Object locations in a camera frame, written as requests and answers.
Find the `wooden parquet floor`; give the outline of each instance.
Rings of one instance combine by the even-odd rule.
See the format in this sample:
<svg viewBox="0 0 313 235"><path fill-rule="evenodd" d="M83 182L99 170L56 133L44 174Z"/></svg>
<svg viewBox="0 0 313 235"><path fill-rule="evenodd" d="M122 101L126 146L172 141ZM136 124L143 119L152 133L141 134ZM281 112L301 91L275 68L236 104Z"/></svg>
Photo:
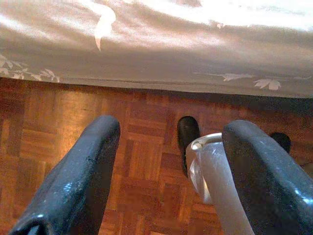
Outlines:
<svg viewBox="0 0 313 235"><path fill-rule="evenodd" d="M121 123L101 235L222 235L213 206L184 177L177 121L194 116L203 135L247 119L284 132L300 164L313 159L312 117L121 89L0 79L0 234L15 224L53 166L98 115Z"/></svg>

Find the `person's foot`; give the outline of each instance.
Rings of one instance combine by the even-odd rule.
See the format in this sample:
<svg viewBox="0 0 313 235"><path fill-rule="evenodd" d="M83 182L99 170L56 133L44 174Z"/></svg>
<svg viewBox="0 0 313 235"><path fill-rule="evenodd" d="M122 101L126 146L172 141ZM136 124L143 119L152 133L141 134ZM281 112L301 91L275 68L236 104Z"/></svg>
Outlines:
<svg viewBox="0 0 313 235"><path fill-rule="evenodd" d="M178 144L182 159L182 170L186 177L187 165L186 165L186 148L195 139L200 137L200 130L197 121L190 116L182 117L177 124Z"/></svg>
<svg viewBox="0 0 313 235"><path fill-rule="evenodd" d="M284 133L275 132L270 135L279 145L287 152L290 153L291 141L289 136Z"/></svg>

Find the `parquet tile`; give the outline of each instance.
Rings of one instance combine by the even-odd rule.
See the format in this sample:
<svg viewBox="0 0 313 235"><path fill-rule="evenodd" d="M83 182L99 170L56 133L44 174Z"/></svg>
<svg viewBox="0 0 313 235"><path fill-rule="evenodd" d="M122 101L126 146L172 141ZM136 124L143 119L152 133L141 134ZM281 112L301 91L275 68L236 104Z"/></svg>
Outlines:
<svg viewBox="0 0 313 235"><path fill-rule="evenodd" d="M0 235L6 234L55 164L98 115L121 124L100 235L222 235L181 169L176 124L194 116L203 135L247 119L292 140L300 164L313 160L312 117L175 95L0 78Z"/></svg>

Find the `white fabric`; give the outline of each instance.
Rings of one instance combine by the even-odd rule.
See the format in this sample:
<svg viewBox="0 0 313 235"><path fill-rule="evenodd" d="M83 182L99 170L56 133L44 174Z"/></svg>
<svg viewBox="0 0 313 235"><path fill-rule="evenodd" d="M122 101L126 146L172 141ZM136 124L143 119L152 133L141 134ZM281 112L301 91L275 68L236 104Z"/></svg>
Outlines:
<svg viewBox="0 0 313 235"><path fill-rule="evenodd" d="M0 76L313 97L311 0L1 1Z"/></svg>

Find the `floral pattern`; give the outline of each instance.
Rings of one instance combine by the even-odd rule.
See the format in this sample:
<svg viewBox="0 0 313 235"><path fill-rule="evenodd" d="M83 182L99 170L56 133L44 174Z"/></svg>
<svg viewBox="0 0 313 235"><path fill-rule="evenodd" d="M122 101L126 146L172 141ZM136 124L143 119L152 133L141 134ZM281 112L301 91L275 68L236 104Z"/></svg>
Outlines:
<svg viewBox="0 0 313 235"><path fill-rule="evenodd" d="M34 80L42 81L43 78L51 81L60 82L60 77L56 76L53 71L43 69L39 74L33 73L28 70L28 65L22 62L8 60L0 54L0 75L11 77L14 79L24 79L25 77L32 77Z"/></svg>
<svg viewBox="0 0 313 235"><path fill-rule="evenodd" d="M257 77L255 75L250 74L235 74L235 73L225 73L225 74L214 74L214 73L201 73L201 72L194 72L193 74L202 74L202 75L213 75L213 76L221 76L224 78L224 82L237 80L240 78L254 78ZM277 91L281 88L280 81L288 81L290 79L292 80L308 80L312 77L291 77L289 79L283 78L283 77L266 77L265 79L259 79L254 81L255 87L259 87L260 89L268 87L271 91Z"/></svg>

